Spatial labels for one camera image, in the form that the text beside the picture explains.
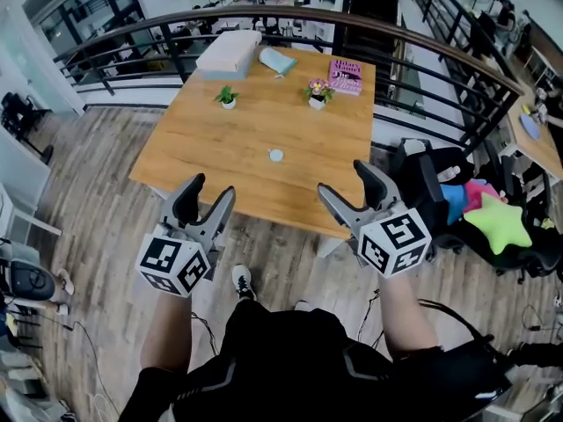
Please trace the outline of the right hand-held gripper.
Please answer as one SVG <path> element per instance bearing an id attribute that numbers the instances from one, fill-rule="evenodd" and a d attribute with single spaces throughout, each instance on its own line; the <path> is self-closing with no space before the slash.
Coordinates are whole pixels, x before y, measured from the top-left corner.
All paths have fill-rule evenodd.
<path id="1" fill-rule="evenodd" d="M 385 279 L 415 268 L 432 241 L 419 212 L 404 205 L 396 183 L 381 169 L 358 159 L 353 166 L 363 183 L 364 205 L 353 207 L 322 183 L 318 184 L 320 201 L 353 236 L 351 248 L 362 266 Z"/>

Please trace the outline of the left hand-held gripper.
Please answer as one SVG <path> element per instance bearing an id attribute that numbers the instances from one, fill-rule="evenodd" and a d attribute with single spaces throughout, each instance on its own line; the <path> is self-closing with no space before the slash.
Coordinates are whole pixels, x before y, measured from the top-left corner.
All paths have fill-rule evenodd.
<path id="1" fill-rule="evenodd" d="M 222 191 L 198 221 L 199 193 L 205 179 L 198 173 L 172 192 L 162 206 L 160 223 L 143 238 L 135 269 L 161 292 L 187 298 L 202 280 L 214 279 L 215 240 L 230 218 L 236 191 L 233 186 Z M 192 223 L 195 226 L 184 229 Z"/>

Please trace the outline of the black office chair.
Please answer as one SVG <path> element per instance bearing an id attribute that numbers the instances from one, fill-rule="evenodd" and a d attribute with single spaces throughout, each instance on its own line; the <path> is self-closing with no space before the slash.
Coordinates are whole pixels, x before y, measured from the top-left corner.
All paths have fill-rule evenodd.
<path id="1" fill-rule="evenodd" d="M 563 282 L 563 233 L 549 216 L 550 190 L 545 188 L 539 195 L 528 197 L 522 180 L 513 172 L 513 160 L 498 156 L 491 142 L 485 143 L 489 160 L 479 168 L 459 148 L 435 149 L 429 142 L 427 146 L 424 153 L 405 156 L 401 143 L 391 164 L 391 175 L 405 203 L 418 210 L 432 237 L 427 259 L 433 260 L 440 249 L 460 253 L 467 248 L 498 275 L 509 271 L 520 271 L 532 278 L 555 274 Z M 461 172 L 451 181 L 440 183 L 437 175 L 450 166 L 459 166 Z M 523 225 L 532 240 L 531 247 L 508 245 L 500 255 L 494 255 L 486 237 L 464 219 L 465 213 L 454 224 L 447 224 L 448 203 L 441 185 L 463 186 L 474 178 L 484 179 L 498 193 L 503 191 L 507 204 L 523 209 Z"/>
<path id="2" fill-rule="evenodd" d="M 0 100 L 0 124 L 12 134 L 17 141 L 23 142 L 40 157 L 44 164 L 49 164 L 54 147 L 48 145 L 44 150 L 39 150 L 28 139 L 32 131 L 39 130 L 39 123 L 51 110 L 38 109 L 28 96 L 22 99 L 17 93 L 7 92 Z"/>

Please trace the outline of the wooden table with white legs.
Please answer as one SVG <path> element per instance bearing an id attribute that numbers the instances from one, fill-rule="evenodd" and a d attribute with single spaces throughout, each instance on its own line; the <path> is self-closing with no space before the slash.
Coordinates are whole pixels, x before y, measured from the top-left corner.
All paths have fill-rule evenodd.
<path id="1" fill-rule="evenodd" d="M 158 121 L 130 177 L 159 192 L 176 190 L 190 177 L 206 177 L 200 199 L 212 203 L 227 187 L 236 190 L 235 211 L 266 221 L 346 239 L 347 230 L 318 198 L 332 186 L 352 204 L 363 203 L 353 162 L 368 160 L 373 129 L 376 69 L 362 64 L 359 96 L 337 93 L 322 109 L 310 107 L 303 89 L 328 76 L 332 57 L 286 49 L 296 66 L 283 78 L 253 61 L 233 109 L 215 101 L 222 80 L 193 73 Z M 284 153 L 269 159 L 270 149 Z"/>

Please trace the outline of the person's left white shoe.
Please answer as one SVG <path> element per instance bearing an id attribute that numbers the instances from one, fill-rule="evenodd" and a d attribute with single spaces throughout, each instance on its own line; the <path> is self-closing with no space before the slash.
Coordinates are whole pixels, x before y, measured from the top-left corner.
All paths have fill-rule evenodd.
<path id="1" fill-rule="evenodd" d="M 252 289 L 252 275 L 245 265 L 236 265 L 232 269 L 232 281 L 240 299 L 255 300 L 256 294 Z"/>

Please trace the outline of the pink pillow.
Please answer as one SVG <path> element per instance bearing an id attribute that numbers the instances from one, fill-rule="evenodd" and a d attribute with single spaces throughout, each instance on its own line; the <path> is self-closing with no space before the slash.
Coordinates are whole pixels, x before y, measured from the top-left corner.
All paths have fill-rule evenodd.
<path id="1" fill-rule="evenodd" d="M 464 184 L 464 191 L 467 199 L 467 204 L 463 209 L 463 213 L 468 213 L 473 210 L 482 208 L 482 195 L 489 195 L 497 200 L 507 203 L 505 193 L 501 191 L 498 193 L 495 188 L 484 179 L 471 179 Z"/>

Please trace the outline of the pink flower potted plant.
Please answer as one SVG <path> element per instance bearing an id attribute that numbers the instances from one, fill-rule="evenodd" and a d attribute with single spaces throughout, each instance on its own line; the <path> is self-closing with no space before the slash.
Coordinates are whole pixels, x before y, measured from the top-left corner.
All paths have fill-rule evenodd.
<path id="1" fill-rule="evenodd" d="M 333 98 L 334 89 L 324 79 L 312 79 L 303 89 L 311 108 L 322 110 Z"/>

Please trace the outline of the green star pillow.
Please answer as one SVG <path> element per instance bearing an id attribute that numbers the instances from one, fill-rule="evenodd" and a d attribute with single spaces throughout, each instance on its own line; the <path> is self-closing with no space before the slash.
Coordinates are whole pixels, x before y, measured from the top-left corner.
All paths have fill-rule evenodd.
<path id="1" fill-rule="evenodd" d="M 523 209 L 488 193 L 481 194 L 481 208 L 465 213 L 464 219 L 486 237 L 494 255 L 500 255 L 508 245 L 532 246 L 530 235 L 523 225 Z"/>

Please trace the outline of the flat pale blue box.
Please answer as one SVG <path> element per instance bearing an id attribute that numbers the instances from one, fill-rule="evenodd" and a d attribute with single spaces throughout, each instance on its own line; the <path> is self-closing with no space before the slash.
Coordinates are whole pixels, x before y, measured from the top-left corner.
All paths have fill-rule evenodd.
<path id="1" fill-rule="evenodd" d="M 248 69 L 239 69 L 237 71 L 223 71 L 198 68 L 196 71 L 205 80 L 244 80 L 246 78 Z"/>

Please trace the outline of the person's black shirt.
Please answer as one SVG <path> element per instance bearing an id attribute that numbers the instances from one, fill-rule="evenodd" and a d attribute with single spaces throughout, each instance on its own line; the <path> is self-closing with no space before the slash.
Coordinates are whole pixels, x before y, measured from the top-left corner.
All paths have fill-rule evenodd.
<path id="1" fill-rule="evenodd" d="M 331 313 L 242 300 L 216 357 L 189 373 L 142 370 L 119 422 L 343 418 L 369 402 L 385 416 L 397 388 L 391 370 Z"/>

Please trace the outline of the small wooden side table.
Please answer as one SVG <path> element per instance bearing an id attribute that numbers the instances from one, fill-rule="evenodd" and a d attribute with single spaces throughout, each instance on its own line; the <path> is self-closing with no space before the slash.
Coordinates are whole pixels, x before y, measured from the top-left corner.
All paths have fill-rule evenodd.
<path id="1" fill-rule="evenodd" d="M 563 180 L 563 166 L 561 165 L 558 151 L 549 129 L 546 126 L 540 125 L 538 127 L 539 138 L 535 140 L 526 133 L 520 121 L 523 106 L 531 108 L 533 100 L 533 93 L 530 95 L 525 94 L 508 111 L 509 141 L 507 146 L 501 151 L 501 155 L 512 156 L 516 152 L 525 155 L 548 173 L 550 185 L 553 186 Z"/>

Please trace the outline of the round blue disc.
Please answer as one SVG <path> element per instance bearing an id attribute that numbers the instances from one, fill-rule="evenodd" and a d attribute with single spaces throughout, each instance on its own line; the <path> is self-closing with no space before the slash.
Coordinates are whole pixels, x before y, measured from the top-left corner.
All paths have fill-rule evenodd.
<path id="1" fill-rule="evenodd" d="M 534 119 L 527 113 L 520 114 L 520 122 L 525 133 L 533 140 L 539 140 L 541 135 L 539 127 Z"/>

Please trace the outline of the round black device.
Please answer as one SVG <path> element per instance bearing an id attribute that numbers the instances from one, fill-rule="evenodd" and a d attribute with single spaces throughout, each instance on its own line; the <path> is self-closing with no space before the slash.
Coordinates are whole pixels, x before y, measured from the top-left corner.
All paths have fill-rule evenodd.
<path id="1" fill-rule="evenodd" d="M 14 260 L 10 263 L 10 289 L 17 298 L 48 301 L 55 293 L 55 282 L 40 266 Z"/>

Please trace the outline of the black pack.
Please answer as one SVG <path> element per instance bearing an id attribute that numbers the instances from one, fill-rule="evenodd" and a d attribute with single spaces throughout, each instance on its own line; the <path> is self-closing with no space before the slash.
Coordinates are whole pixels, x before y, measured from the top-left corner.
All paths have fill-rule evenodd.
<path id="1" fill-rule="evenodd" d="M 512 387 L 504 356 L 473 340 L 434 347 L 393 365 L 391 385 L 416 422 L 466 422 Z"/>

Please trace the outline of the black railing with wooden handrail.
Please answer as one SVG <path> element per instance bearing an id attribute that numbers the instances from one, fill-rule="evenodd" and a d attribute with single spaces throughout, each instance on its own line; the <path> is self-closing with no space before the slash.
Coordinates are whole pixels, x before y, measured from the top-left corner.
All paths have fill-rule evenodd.
<path id="1" fill-rule="evenodd" d="M 474 151 L 523 89 L 499 56 L 455 46 L 374 18 L 282 5 L 232 5 L 151 18 L 95 36 L 55 57 L 76 91 L 177 89 L 223 33 L 255 30 L 265 47 L 336 55 L 361 65 L 356 79 L 377 120 Z"/>

